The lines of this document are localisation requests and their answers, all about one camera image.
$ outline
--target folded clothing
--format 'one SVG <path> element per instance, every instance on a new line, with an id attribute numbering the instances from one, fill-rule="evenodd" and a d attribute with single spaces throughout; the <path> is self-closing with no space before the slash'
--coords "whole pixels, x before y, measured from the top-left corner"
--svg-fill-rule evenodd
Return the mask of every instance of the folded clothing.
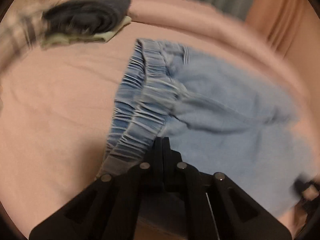
<path id="1" fill-rule="evenodd" d="M 143 159 L 156 136 L 199 171 L 227 174 L 274 216 L 294 206 L 302 173 L 316 175 L 303 139 L 291 132 L 296 106 L 278 85 L 167 41 L 139 39 L 115 97 L 99 175 Z"/>
<path id="2" fill-rule="evenodd" d="M 52 45 L 69 45 L 75 41 L 84 41 L 84 42 L 91 42 L 91 41 L 99 41 L 99 42 L 108 42 L 110 41 L 113 36 L 117 34 L 122 27 L 129 24 L 131 22 L 131 18 L 129 16 L 125 16 L 120 24 L 114 27 L 111 31 L 106 33 L 97 33 L 94 35 L 82 35 L 82 34 L 64 34 L 64 33 L 53 33 L 50 36 L 46 36 L 41 41 L 41 47 L 47 48 Z"/>
<path id="3" fill-rule="evenodd" d="M 43 13 L 48 34 L 106 33 L 118 26 L 131 0 L 70 0 Z"/>

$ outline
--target pink bedsheet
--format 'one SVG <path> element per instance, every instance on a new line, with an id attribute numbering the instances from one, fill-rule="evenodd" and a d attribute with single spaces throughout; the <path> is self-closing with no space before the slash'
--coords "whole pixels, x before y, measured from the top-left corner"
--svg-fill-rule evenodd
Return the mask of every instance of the pink bedsheet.
<path id="1" fill-rule="evenodd" d="M 178 41 L 282 85 L 301 106 L 292 129 L 319 161 L 304 85 L 241 23 L 185 0 L 132 0 L 129 15 L 135 22 L 106 44 L 36 47 L 1 75 L 0 199 L 25 236 L 93 181 L 138 37 Z M 279 219 L 294 232 L 293 210 Z"/>

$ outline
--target light green cloth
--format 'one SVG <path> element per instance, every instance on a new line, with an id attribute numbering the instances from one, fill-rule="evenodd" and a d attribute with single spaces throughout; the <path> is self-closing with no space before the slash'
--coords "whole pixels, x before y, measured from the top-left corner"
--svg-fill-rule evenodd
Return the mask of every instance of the light green cloth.
<path id="1" fill-rule="evenodd" d="M 72 42 L 83 41 L 83 42 L 92 42 L 100 41 L 106 43 L 112 39 L 116 33 L 121 30 L 121 28 L 131 22 L 129 16 L 125 16 L 121 23 L 114 27 L 111 31 L 106 33 L 97 33 L 95 35 L 80 35 L 80 34 L 63 34 L 63 33 L 54 33 L 48 37 L 45 37 L 41 42 L 42 48 L 48 48 L 52 45 L 69 45 Z"/>

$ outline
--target dark gray cloth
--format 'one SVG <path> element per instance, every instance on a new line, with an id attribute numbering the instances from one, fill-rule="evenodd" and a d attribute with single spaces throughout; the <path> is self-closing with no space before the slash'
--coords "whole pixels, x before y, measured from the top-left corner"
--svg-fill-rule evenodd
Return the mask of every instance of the dark gray cloth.
<path id="1" fill-rule="evenodd" d="M 70 0 L 43 13 L 49 33 L 105 33 L 127 14 L 131 0 Z"/>

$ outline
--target metal screw head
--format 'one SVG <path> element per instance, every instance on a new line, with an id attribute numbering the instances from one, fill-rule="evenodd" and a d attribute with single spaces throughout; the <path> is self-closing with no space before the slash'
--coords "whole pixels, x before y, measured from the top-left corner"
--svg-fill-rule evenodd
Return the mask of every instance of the metal screw head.
<path id="1" fill-rule="evenodd" d="M 224 180 L 226 176 L 222 172 L 217 172 L 214 177 L 218 180 Z"/>
<path id="2" fill-rule="evenodd" d="M 184 162 L 177 163 L 177 167 L 182 170 L 184 170 L 187 166 L 188 166 L 188 164 L 186 164 Z"/>
<path id="3" fill-rule="evenodd" d="M 101 181 L 103 181 L 103 182 L 109 182 L 109 181 L 111 181 L 111 179 L 112 179 L 112 177 L 109 174 L 104 174 L 101 176 Z"/>
<path id="4" fill-rule="evenodd" d="M 149 163 L 141 163 L 140 168 L 143 170 L 147 170 L 150 168 L 150 164 Z"/>

